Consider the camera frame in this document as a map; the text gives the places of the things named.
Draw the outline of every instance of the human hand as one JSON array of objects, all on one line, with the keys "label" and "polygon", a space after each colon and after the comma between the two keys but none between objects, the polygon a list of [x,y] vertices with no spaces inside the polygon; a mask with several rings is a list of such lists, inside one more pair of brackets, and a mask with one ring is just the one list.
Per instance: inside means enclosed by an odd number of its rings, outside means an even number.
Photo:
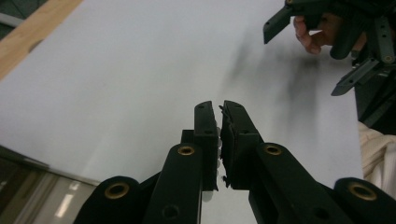
[{"label": "human hand", "polygon": [[[342,24],[342,21],[343,20],[341,18],[334,16],[333,14],[324,13],[318,25],[319,32],[313,35],[309,34],[309,30],[306,29],[306,25],[304,23],[304,16],[294,17],[293,24],[296,37],[305,47],[305,50],[312,54],[319,54],[322,46],[331,46],[333,44],[338,30],[340,29],[340,26]],[[361,35],[353,49],[361,49],[365,42],[365,35]]]}]

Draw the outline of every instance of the white table surface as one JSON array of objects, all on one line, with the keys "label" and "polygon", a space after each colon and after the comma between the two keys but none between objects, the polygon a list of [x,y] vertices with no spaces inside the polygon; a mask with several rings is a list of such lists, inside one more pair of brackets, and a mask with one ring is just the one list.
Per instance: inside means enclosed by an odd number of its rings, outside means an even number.
[{"label": "white table surface", "polygon": [[[74,175],[143,181],[193,127],[195,105],[231,100],[319,182],[361,177],[353,91],[330,96],[349,60],[308,55],[292,26],[264,46],[282,6],[85,0],[0,82],[0,144]],[[248,194],[219,185],[202,223],[254,223]]]}]

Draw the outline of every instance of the metal rivet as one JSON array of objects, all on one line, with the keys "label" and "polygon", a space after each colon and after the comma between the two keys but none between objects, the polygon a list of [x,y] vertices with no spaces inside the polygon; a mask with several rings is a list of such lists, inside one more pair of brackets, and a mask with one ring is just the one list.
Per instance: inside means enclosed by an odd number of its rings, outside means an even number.
[{"label": "metal rivet", "polygon": [[108,199],[118,199],[125,196],[129,191],[129,185],[125,182],[118,182],[107,187],[105,196]]},{"label": "metal rivet", "polygon": [[264,151],[268,154],[278,156],[282,154],[282,150],[279,147],[276,146],[265,146]]},{"label": "metal rivet", "polygon": [[387,63],[391,62],[392,60],[393,60],[392,56],[385,56],[385,58],[384,58],[384,61]]},{"label": "metal rivet", "polygon": [[361,183],[352,182],[348,185],[348,189],[353,195],[365,201],[374,201],[377,198],[372,189],[367,188]]},{"label": "metal rivet", "polygon": [[180,147],[177,150],[178,154],[183,155],[183,156],[190,156],[194,153],[194,148],[192,147]]}]

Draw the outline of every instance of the wooden board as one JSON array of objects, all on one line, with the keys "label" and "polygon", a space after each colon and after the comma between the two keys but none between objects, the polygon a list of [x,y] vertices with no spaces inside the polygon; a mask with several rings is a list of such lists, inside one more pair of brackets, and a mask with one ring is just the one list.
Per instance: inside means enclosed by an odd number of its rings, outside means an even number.
[{"label": "wooden board", "polygon": [[20,63],[82,0],[49,0],[0,42],[0,80]]}]

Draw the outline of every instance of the sleeve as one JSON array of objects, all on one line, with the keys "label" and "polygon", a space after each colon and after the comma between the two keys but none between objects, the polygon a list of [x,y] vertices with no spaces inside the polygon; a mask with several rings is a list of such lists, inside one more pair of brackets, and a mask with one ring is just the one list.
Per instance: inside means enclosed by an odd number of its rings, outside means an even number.
[{"label": "sleeve", "polygon": [[364,179],[396,199],[396,136],[359,124]]}]

